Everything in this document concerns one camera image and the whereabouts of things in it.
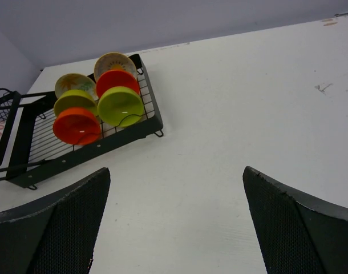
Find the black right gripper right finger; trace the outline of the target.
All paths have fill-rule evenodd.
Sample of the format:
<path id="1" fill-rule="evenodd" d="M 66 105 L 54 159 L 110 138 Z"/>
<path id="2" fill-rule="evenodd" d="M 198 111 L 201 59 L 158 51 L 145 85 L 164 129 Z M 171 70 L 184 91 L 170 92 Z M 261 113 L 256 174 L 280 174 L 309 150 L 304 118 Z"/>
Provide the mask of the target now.
<path id="1" fill-rule="evenodd" d="M 348 208 L 250 166 L 242 180 L 267 273 L 348 273 Z"/>

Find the yellow blue pattern ceramic bowl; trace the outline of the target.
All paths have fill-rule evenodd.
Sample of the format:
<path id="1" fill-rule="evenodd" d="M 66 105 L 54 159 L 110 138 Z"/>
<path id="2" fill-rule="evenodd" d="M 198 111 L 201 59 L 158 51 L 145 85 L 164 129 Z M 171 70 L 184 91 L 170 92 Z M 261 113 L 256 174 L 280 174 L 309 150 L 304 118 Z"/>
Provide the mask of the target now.
<path id="1" fill-rule="evenodd" d="M 97 81 L 99 77 L 110 70 L 123 70 L 129 72 L 137 78 L 137 68 L 128 56 L 118 52 L 111 52 L 102 55 L 94 65 L 94 78 Z"/>

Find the leaf pattern ceramic bowl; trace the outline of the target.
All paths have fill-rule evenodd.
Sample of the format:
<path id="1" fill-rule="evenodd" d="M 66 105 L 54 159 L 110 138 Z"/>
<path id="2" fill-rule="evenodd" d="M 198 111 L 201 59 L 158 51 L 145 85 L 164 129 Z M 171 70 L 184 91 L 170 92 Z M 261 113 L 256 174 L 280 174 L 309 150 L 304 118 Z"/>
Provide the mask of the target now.
<path id="1" fill-rule="evenodd" d="M 70 73 L 62 75 L 55 84 L 55 95 L 61 97 L 63 93 L 69 90 L 82 90 L 92 96 L 94 100 L 98 99 L 96 94 L 96 83 L 88 76 Z"/>

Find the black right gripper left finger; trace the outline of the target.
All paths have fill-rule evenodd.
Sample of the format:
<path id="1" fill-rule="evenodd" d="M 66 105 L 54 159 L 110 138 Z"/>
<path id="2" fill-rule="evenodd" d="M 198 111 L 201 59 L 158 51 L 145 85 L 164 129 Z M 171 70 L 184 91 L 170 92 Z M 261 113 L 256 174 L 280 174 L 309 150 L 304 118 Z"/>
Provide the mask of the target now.
<path id="1" fill-rule="evenodd" d="M 0 273 L 89 273 L 109 189 L 101 168 L 0 212 Z"/>

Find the green bowl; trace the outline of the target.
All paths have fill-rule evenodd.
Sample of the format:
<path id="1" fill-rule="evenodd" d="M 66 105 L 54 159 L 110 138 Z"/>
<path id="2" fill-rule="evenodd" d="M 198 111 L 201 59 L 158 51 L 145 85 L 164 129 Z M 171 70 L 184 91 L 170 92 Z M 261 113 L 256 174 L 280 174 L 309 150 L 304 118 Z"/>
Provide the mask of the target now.
<path id="1" fill-rule="evenodd" d="M 137 123 L 144 114 L 144 105 L 134 90 L 117 86 L 104 92 L 98 102 L 98 115 L 114 127 L 128 127 Z"/>
<path id="2" fill-rule="evenodd" d="M 71 107 L 80 107 L 89 110 L 98 116 L 97 104 L 93 97 L 83 90 L 68 90 L 64 92 L 54 104 L 55 116 Z"/>

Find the orange bowl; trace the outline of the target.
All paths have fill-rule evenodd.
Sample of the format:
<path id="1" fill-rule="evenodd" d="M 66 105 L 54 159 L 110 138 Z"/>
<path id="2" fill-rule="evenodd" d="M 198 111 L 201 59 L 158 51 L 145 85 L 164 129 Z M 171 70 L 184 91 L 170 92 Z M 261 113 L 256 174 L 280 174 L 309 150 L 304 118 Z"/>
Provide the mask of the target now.
<path id="1" fill-rule="evenodd" d="M 137 79 L 124 70 L 109 70 L 104 72 L 96 82 L 96 94 L 100 98 L 108 89 L 113 87 L 128 87 L 140 94 L 140 86 Z"/>
<path id="2" fill-rule="evenodd" d="M 95 142 L 101 134 L 96 116 L 80 107 L 71 107 L 62 111 L 57 116 L 52 129 L 59 140 L 81 146 Z"/>

